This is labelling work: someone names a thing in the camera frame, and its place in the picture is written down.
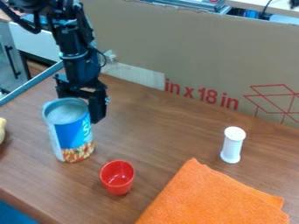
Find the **table surface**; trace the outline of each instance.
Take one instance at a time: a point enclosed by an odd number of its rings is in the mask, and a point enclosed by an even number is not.
[[[226,0],[226,5],[246,10],[263,11],[268,0]],[[299,7],[290,9],[289,0],[273,0],[266,13],[299,18]]]
[[[56,160],[40,117],[55,99],[49,78],[0,108],[8,120],[0,146],[0,199],[44,223],[133,223],[190,158],[258,190],[286,199],[283,211],[299,223],[299,129],[203,102],[101,76],[108,85],[108,116],[94,125],[95,153],[77,164]],[[223,131],[247,132],[242,159],[219,158]],[[136,180],[129,194],[108,195],[98,170],[113,159],[130,161]]]

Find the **orange cloth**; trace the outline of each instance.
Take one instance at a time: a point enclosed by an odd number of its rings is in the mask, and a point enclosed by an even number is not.
[[[201,165],[184,164],[137,224],[286,224],[283,199]]]

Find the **can label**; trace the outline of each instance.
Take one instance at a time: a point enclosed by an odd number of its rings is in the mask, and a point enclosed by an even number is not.
[[[94,151],[94,136],[89,114],[68,124],[51,124],[50,138],[54,153],[60,161],[79,162]]]

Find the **small red bowl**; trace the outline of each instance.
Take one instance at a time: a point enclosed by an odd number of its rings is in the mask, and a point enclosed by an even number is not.
[[[135,169],[127,161],[114,160],[101,168],[99,176],[101,183],[109,193],[123,195],[132,188]]]

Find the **cable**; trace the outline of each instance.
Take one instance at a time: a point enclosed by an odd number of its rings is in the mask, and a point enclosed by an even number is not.
[[[260,15],[260,18],[263,19],[264,18],[264,15],[265,15],[265,12],[268,8],[268,6],[270,5],[270,3],[272,2],[272,0],[269,0],[268,3],[266,4],[266,6],[264,7],[264,10],[262,11],[261,15]]]
[[[0,10],[12,19],[13,22],[19,24],[28,32],[32,32],[34,34],[38,34],[41,32],[40,22],[38,12],[34,13],[34,23],[35,27],[28,25],[20,16],[18,16],[15,12],[13,12],[4,2],[0,0]]]
[[[99,55],[101,55],[104,58],[104,64],[101,65],[101,67],[104,67],[108,63],[106,55],[101,51],[99,51],[98,49],[96,49],[94,46],[91,45],[90,47],[93,48]]]

